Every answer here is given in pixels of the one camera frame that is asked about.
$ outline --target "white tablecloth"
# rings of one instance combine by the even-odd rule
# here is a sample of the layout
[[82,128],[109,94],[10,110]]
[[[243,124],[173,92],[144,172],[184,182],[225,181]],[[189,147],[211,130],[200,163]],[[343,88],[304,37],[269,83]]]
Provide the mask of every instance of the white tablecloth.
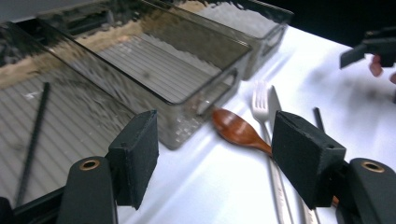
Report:
[[[346,161],[361,157],[396,170],[396,86],[388,69],[374,78],[370,57],[339,69],[349,47],[289,28],[277,54],[224,108],[248,120],[256,80],[276,87],[282,109],[315,124],[318,107],[326,134],[346,147]],[[119,207],[120,223],[277,223],[268,159],[259,150],[232,145],[210,122],[183,147],[160,145],[160,158],[138,211]],[[302,223],[295,190],[284,178],[294,223]],[[319,208],[321,223],[336,223],[334,208]]]

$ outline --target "metal spoon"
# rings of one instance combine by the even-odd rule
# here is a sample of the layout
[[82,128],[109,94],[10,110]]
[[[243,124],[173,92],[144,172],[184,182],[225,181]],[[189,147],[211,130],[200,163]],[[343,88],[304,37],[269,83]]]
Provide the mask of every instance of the metal spoon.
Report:
[[212,121],[218,133],[227,141],[244,147],[255,147],[272,156],[271,147],[244,119],[226,109],[215,109]]

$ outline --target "transparent storage container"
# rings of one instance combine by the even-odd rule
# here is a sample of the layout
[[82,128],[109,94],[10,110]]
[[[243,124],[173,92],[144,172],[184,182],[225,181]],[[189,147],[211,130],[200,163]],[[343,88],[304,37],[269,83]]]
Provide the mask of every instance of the transparent storage container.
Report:
[[[45,82],[48,101],[34,132]],[[13,207],[29,147],[34,153],[20,203],[63,187],[76,161],[105,156],[133,115],[16,24],[0,23],[0,195]]]
[[38,16],[52,52],[135,113],[158,111],[180,147],[233,96],[251,47],[143,1],[103,1]]
[[293,13],[254,0],[145,0],[252,47],[244,80],[277,51]]

